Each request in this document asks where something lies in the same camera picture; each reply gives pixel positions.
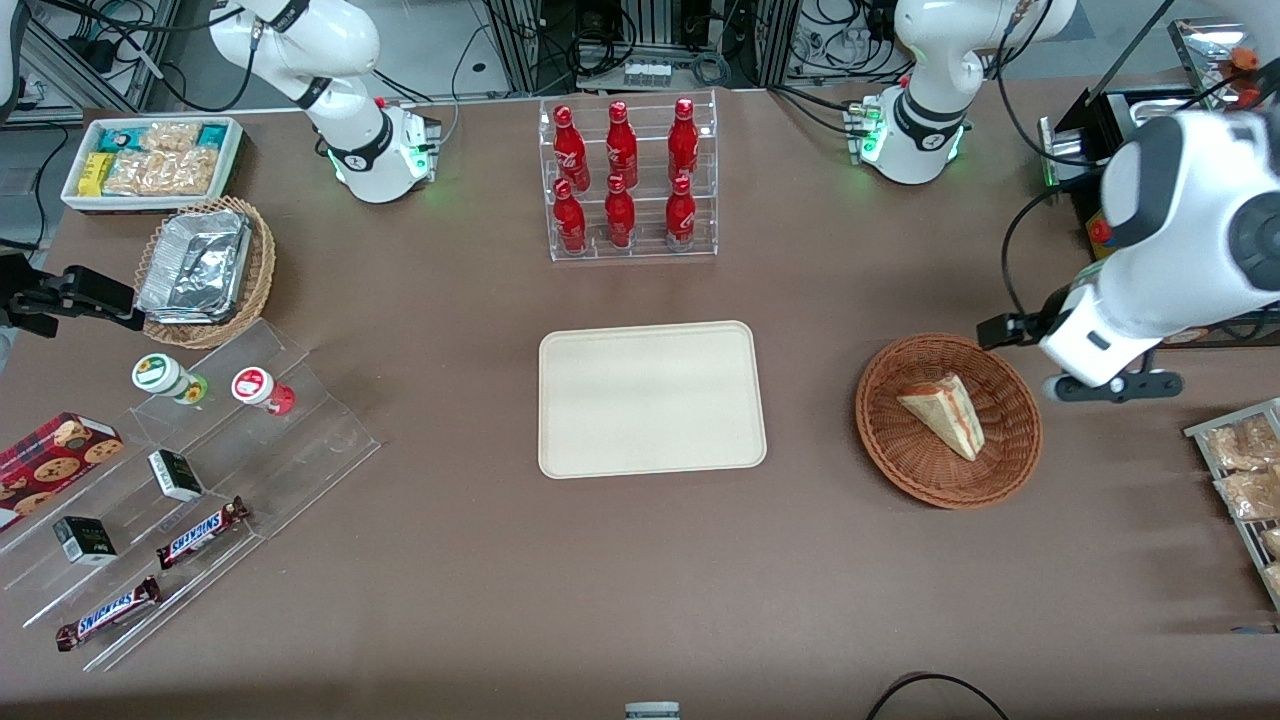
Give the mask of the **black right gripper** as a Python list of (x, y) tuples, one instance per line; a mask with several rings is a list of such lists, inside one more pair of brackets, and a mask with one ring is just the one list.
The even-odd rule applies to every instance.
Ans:
[(61, 316), (104, 319), (134, 332), (145, 327), (133, 290), (87, 266), (67, 266), (60, 274), (31, 265), (1, 266), (4, 328), (54, 337)]

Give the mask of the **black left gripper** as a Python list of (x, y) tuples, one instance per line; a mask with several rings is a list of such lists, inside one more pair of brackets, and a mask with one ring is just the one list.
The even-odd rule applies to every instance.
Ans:
[(1051, 315), (1043, 313), (1005, 313), (977, 325), (977, 343), (983, 350), (1030, 347), (1048, 333)]

